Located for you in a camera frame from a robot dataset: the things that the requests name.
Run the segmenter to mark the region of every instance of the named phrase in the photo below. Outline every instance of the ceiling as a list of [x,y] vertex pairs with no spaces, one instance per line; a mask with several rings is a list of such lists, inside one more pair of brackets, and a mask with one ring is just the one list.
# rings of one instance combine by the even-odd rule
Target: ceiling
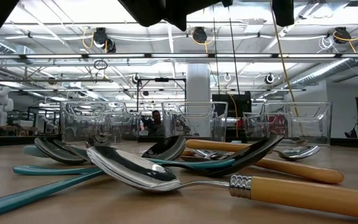
[[[352,38],[358,37],[358,7],[345,7],[349,1],[327,1],[328,4],[315,4],[305,14],[304,19],[296,19],[294,26],[286,27],[287,33],[282,37],[281,45],[283,53],[303,53],[303,54],[324,54],[333,52],[331,46],[326,50],[322,49],[321,42],[324,36],[332,34],[334,28],[344,26],[351,34]],[[222,5],[217,4],[213,8],[188,15],[188,30],[182,32],[170,24],[162,21],[154,26],[142,27],[129,15],[118,1],[106,0],[25,0],[21,1],[21,6],[17,6],[7,19],[0,30],[0,42],[17,48],[19,45],[26,46],[34,51],[35,54],[100,54],[103,49],[91,45],[92,31],[97,27],[105,27],[108,35],[114,40],[117,53],[279,53],[277,41],[275,41],[275,29],[270,12],[268,1],[242,2],[234,1],[230,11]],[[295,4],[295,15],[302,12],[306,5],[304,2]],[[256,19],[263,22],[253,25]],[[207,45],[195,43],[191,38],[191,31],[195,27],[203,26],[211,41]],[[339,51],[349,50],[348,44],[333,44]],[[126,59],[107,60],[117,63],[110,66],[98,75],[99,82],[81,82],[83,88],[134,88],[131,79],[134,74],[141,78],[185,78],[187,76],[187,64],[196,63],[196,60],[174,60],[174,61],[153,61],[151,59],[131,60],[133,63],[128,66]],[[71,78],[87,79],[95,78],[96,70],[91,73],[93,60],[85,64],[84,60],[57,60],[71,64],[70,66],[48,66],[52,63],[47,60],[36,60],[35,63],[26,65],[15,61],[0,61],[0,65],[9,71],[23,76],[25,66],[27,73],[32,74],[31,78]],[[285,63],[290,77],[297,76],[299,73],[316,65],[317,62],[287,62]],[[219,74],[219,84],[222,88],[236,88],[236,72],[239,77],[240,88],[269,88],[264,83],[264,78],[269,73],[274,74],[280,79],[276,83],[283,82],[283,67],[280,61],[274,62],[234,62],[216,61],[209,62],[211,74],[211,86],[216,88],[216,75]],[[101,82],[105,76],[110,82]],[[65,88],[62,83],[49,85],[48,83],[37,83],[34,88]],[[175,99],[183,98],[184,93],[178,84],[174,82],[154,83],[150,82],[150,88],[176,88],[177,91],[156,91],[150,92],[145,98],[155,99]],[[131,96],[117,91],[99,92],[108,100],[128,100]]]

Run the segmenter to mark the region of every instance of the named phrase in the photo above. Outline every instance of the man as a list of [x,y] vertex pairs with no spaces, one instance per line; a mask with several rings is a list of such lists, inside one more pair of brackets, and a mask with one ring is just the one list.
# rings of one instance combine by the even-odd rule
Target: man
[[153,136],[163,136],[164,135],[164,127],[161,122],[161,114],[158,110],[152,112],[154,126],[149,130],[149,134]]

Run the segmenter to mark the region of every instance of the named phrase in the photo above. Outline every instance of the desk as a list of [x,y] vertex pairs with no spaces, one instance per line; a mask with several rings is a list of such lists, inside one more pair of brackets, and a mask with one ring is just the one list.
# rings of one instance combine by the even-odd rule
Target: desk
[[[121,149],[140,152],[152,143],[131,143]],[[12,172],[12,166],[37,165],[67,167],[51,159],[22,153],[23,146],[0,147],[0,197],[49,184],[69,176],[25,176]],[[275,154],[268,155],[279,159]],[[323,148],[304,164],[341,170],[342,186],[358,189],[358,148]],[[205,179],[182,169],[173,169],[182,182]],[[295,176],[257,167],[240,174],[301,180]],[[234,224],[234,223],[358,223],[357,218],[291,208],[243,198],[234,198],[228,190],[208,186],[181,189],[169,194],[147,194],[121,184],[107,175],[76,185],[49,198],[0,215],[0,223],[117,223],[117,224]]]

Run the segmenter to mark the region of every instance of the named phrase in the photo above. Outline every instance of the plastic bin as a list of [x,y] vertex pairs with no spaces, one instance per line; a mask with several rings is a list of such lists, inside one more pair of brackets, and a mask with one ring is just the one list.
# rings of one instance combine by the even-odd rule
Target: plastic bin
[[280,134],[280,145],[303,144],[328,146],[331,140],[332,103],[266,103],[259,114],[244,113],[246,135],[268,138]]
[[164,135],[225,141],[226,102],[162,103]]
[[126,106],[118,101],[63,101],[60,103],[62,141],[85,145],[89,138],[99,142],[122,141],[122,124]]

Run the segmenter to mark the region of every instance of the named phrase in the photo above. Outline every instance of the wooden table surface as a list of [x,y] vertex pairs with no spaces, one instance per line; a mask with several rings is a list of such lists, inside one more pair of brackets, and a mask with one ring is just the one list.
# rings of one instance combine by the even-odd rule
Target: wooden table surface
[[[140,152],[151,143],[125,144],[120,148]],[[67,167],[51,159],[23,154],[23,146],[0,147],[0,197],[70,178],[26,176],[13,166]],[[275,154],[268,157],[279,159]],[[358,148],[323,148],[304,164],[338,169],[345,175],[343,187],[358,189]],[[182,182],[205,179],[173,169]],[[240,174],[307,181],[263,168],[250,167]],[[231,197],[228,190],[199,186],[169,194],[147,194],[107,175],[58,192],[48,198],[0,215],[0,223],[358,223],[358,218],[292,208]]]

